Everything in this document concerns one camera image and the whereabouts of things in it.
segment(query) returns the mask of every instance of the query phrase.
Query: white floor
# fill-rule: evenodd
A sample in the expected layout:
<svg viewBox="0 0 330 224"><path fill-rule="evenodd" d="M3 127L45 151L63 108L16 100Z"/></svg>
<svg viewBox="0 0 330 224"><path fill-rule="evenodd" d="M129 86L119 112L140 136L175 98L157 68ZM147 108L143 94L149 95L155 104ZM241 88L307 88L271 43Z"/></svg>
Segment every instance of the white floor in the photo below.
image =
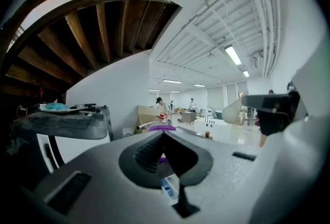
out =
<svg viewBox="0 0 330 224"><path fill-rule="evenodd" d="M172 124L174 126L178 125L186 129L195 131L194 122L191 123L191 125L187 123L179 123L178 119L181 119L180 114L172 115ZM261 132L259 130L259 127L255 125L248 126L246 121L243 126L231 125L231 127L232 129L230 134L230 141L226 141L225 143L259 147L261 138Z"/></svg>

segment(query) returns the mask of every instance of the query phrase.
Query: fluorescent light fixture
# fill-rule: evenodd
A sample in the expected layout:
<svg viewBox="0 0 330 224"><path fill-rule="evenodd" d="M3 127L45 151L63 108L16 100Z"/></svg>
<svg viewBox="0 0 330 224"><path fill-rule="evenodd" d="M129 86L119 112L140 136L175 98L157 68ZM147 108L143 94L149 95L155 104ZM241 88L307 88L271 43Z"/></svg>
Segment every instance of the fluorescent light fixture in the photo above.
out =
<svg viewBox="0 0 330 224"><path fill-rule="evenodd" d="M181 84L181 81L172 81L172 80L163 80L163 82L168 82L168 83L177 83L177 84Z"/></svg>
<svg viewBox="0 0 330 224"><path fill-rule="evenodd" d="M228 48L225 49L225 51L231 57L231 59L234 61L236 65L242 64L233 46L229 46Z"/></svg>

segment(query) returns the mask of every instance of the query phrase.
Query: white conduit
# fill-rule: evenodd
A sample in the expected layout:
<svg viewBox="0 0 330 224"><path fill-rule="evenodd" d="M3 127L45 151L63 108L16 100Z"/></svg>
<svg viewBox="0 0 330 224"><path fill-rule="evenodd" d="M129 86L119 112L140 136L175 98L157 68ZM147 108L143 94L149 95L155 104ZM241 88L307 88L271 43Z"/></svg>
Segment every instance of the white conduit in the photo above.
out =
<svg viewBox="0 0 330 224"><path fill-rule="evenodd" d="M277 56L278 56L278 50L279 50L279 44L280 44L280 36L281 36L281 10L280 10L280 6L279 6L279 0L276 0L276 13L277 13L277 29L276 29L276 34L277 34L277 44L276 44L276 51L275 51L275 59L274 59L274 63L273 63L273 67L269 73L269 75L272 74L274 68L275 68L275 65L276 65L276 61L277 61Z"/></svg>
<svg viewBox="0 0 330 224"><path fill-rule="evenodd" d="M261 0L253 0L255 5L256 5L256 9L258 12L258 16L261 22L261 32L262 32L262 37L263 37L263 63L262 63L262 72L265 72L265 68L266 68L266 60L265 60L265 56L267 54L267 31L266 31L266 21L265 21L265 15L263 13L263 9L262 9L262 4L261 4Z"/></svg>
<svg viewBox="0 0 330 224"><path fill-rule="evenodd" d="M268 25L269 25L269 48L268 48L268 59L267 59L267 66L266 70L262 72L262 76L265 77L267 75L267 71L270 64L270 59L272 57L273 52L273 42L274 42L274 22L273 22L273 11L272 11L272 3L270 0L265 0L266 2L266 11L268 15Z"/></svg>

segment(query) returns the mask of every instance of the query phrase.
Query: wooden staircase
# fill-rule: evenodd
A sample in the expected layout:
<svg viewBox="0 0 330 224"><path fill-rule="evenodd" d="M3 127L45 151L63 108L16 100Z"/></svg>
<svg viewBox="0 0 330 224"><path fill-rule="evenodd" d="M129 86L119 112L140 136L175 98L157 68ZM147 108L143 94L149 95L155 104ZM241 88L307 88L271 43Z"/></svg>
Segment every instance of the wooden staircase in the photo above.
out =
<svg viewBox="0 0 330 224"><path fill-rule="evenodd" d="M151 49L178 7L167 0L72 0L35 21L6 53L31 3L43 1L23 4L0 35L0 107L35 104L40 88L43 101L62 102L86 76Z"/></svg>

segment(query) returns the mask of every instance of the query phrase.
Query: bottle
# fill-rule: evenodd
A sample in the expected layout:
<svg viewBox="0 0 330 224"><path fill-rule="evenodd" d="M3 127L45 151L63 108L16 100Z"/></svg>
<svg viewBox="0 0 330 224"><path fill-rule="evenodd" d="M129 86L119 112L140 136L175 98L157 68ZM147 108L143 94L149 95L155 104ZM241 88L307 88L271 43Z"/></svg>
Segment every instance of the bottle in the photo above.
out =
<svg viewBox="0 0 330 224"><path fill-rule="evenodd" d="M160 113L150 124L148 132L150 131L175 131L176 128L172 126L166 119L165 113Z"/></svg>

